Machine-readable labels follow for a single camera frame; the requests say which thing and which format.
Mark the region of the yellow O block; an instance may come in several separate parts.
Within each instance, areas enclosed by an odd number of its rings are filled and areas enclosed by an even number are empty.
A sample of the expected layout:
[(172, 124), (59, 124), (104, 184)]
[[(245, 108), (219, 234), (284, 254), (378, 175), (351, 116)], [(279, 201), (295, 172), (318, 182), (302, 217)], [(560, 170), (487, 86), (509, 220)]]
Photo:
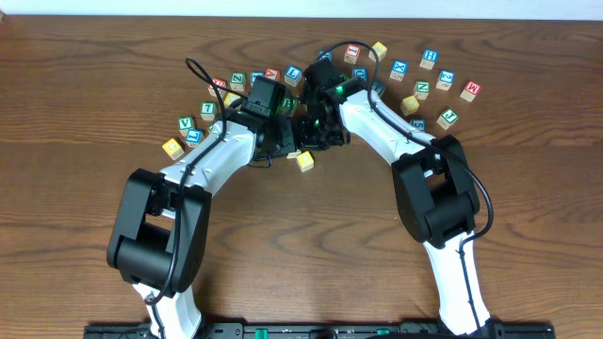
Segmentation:
[(308, 151), (298, 154), (296, 156), (296, 161), (301, 172), (306, 172), (312, 169), (315, 165), (315, 160)]

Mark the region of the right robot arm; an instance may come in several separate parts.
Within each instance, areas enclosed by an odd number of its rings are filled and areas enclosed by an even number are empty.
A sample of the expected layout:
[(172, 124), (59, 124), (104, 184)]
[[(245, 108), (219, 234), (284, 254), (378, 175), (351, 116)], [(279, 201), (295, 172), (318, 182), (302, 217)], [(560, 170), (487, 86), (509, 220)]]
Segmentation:
[(369, 90), (364, 79), (345, 79), (322, 58), (303, 73), (298, 123), (304, 150), (326, 150), (356, 135), (390, 165), (403, 226), (429, 256), (439, 317), (455, 335), (481, 332), (490, 318), (481, 297), (473, 242), (483, 184), (468, 168), (452, 136), (433, 137), (412, 126)]

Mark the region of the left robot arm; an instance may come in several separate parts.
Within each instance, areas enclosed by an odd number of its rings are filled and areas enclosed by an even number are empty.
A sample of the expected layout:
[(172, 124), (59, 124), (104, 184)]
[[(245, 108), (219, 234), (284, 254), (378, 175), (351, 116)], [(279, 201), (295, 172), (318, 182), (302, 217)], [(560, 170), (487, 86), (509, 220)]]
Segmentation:
[(225, 107), (210, 134), (183, 159), (159, 172), (128, 178), (106, 259), (142, 297), (154, 338), (192, 338), (203, 317), (191, 285), (204, 257), (213, 196), (262, 146), (276, 148), (290, 95), (259, 76), (251, 93)]

